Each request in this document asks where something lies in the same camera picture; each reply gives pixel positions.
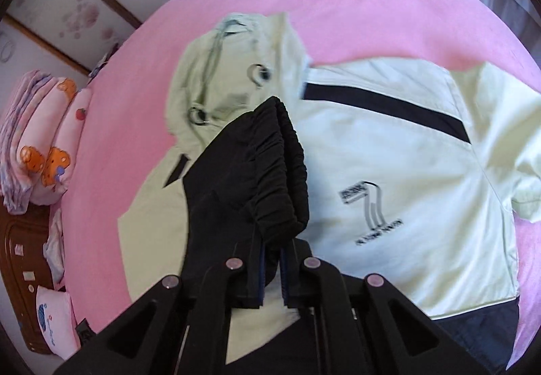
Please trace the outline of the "light green hooded jacket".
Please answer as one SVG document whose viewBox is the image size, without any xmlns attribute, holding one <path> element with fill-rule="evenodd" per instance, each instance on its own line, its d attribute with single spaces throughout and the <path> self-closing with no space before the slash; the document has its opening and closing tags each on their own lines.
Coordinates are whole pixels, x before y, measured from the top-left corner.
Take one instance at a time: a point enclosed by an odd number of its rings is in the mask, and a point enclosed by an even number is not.
<svg viewBox="0 0 541 375">
<path fill-rule="evenodd" d="M 254 231 L 385 277 L 490 373 L 519 319 L 516 219 L 540 220 L 540 96 L 491 63 L 312 66 L 284 14 L 234 14 L 183 52 L 176 143 L 118 222 L 126 284 L 201 278 Z"/>
</svg>

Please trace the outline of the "white pink small pillow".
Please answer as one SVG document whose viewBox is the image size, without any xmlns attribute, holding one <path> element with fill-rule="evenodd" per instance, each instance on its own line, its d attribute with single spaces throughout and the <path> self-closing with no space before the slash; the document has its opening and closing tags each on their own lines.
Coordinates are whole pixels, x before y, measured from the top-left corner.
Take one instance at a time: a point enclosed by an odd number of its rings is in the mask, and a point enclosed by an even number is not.
<svg viewBox="0 0 541 375">
<path fill-rule="evenodd" d="M 71 358 L 81 344 L 70 295 L 39 286 L 36 307 L 40 331 L 49 350 L 63 360 Z"/>
</svg>

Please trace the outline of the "white crumpled cloth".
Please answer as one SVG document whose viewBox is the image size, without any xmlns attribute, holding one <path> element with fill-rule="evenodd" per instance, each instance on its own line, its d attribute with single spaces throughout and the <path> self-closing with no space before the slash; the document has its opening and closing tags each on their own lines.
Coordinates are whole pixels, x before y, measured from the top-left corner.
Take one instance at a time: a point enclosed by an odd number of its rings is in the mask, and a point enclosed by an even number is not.
<svg viewBox="0 0 541 375">
<path fill-rule="evenodd" d="M 64 233 L 62 226 L 62 210 L 57 208 L 49 222 L 49 235 L 43 244 L 43 256 L 49 265 L 52 281 L 58 286 L 65 273 Z"/>
</svg>

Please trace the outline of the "brown wooden headboard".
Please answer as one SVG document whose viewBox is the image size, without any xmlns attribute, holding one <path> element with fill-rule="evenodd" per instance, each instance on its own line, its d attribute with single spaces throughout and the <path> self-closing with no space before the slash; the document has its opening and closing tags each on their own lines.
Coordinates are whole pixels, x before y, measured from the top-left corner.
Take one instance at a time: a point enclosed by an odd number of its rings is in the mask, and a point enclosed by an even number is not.
<svg viewBox="0 0 541 375">
<path fill-rule="evenodd" d="M 1 208 L 1 275 L 27 348 L 49 355 L 37 316 L 37 289 L 53 288 L 51 271 L 43 256 L 49 237 L 47 206 L 30 204 L 23 215 Z"/>
</svg>

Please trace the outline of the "striped purple folded blanket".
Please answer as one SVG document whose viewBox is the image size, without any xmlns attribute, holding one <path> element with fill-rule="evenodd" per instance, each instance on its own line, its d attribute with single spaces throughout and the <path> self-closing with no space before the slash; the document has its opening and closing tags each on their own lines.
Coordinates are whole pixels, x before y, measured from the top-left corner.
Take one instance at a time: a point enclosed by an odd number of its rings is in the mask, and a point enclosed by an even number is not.
<svg viewBox="0 0 541 375">
<path fill-rule="evenodd" d="M 49 73 L 26 73 L 14 89 L 1 120 L 1 198 L 12 215 L 27 212 L 33 188 L 30 174 L 18 165 L 18 144 L 30 117 L 53 85 L 54 78 Z"/>
</svg>

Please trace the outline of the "pink cartoon folded quilt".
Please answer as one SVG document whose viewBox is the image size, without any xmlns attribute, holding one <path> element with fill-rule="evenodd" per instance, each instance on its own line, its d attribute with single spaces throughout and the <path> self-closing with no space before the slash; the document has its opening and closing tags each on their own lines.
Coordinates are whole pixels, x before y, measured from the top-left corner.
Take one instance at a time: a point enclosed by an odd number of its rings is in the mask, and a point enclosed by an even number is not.
<svg viewBox="0 0 541 375">
<path fill-rule="evenodd" d="M 17 167 L 29 181 L 29 201 L 52 205 L 67 191 L 92 91 L 69 78 L 53 78 L 24 119 L 15 152 Z"/>
</svg>

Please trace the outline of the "pink bed sheet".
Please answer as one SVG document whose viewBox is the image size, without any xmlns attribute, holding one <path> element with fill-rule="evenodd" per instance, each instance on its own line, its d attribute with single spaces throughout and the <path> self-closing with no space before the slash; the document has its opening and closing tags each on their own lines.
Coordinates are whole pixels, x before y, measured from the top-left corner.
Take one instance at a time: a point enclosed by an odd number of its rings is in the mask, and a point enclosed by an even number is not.
<svg viewBox="0 0 541 375">
<path fill-rule="evenodd" d="M 118 238 L 150 171 L 173 146 L 164 110 L 188 44 L 230 13 L 286 12 L 318 64 L 372 56 L 422 58 L 447 69 L 489 61 L 532 88 L 540 71 L 479 0 L 172 0 L 93 80 L 79 155 L 62 198 L 65 286 L 75 318 L 99 331 L 131 303 Z"/>
</svg>

